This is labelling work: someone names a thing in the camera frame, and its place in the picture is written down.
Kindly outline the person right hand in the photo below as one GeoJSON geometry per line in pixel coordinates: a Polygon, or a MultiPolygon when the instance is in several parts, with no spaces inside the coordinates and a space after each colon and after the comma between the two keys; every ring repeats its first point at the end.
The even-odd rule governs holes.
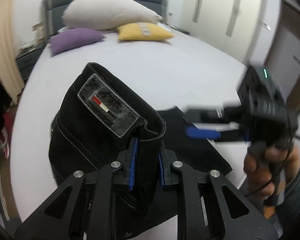
{"type": "MultiPolygon", "coordinates": [[[[287,156],[288,151],[277,149],[275,147],[268,148],[264,153],[266,163],[282,164],[287,156]]],[[[285,164],[286,183],[289,184],[298,174],[300,170],[300,151],[297,146],[293,147],[292,152],[285,164]]],[[[268,167],[260,166],[257,163],[251,150],[248,150],[244,160],[244,171],[247,174],[248,192],[254,192],[264,186],[272,179],[272,174],[268,167]]],[[[270,182],[260,191],[252,194],[253,200],[263,202],[270,197],[276,189],[273,182],[270,182]]]]}

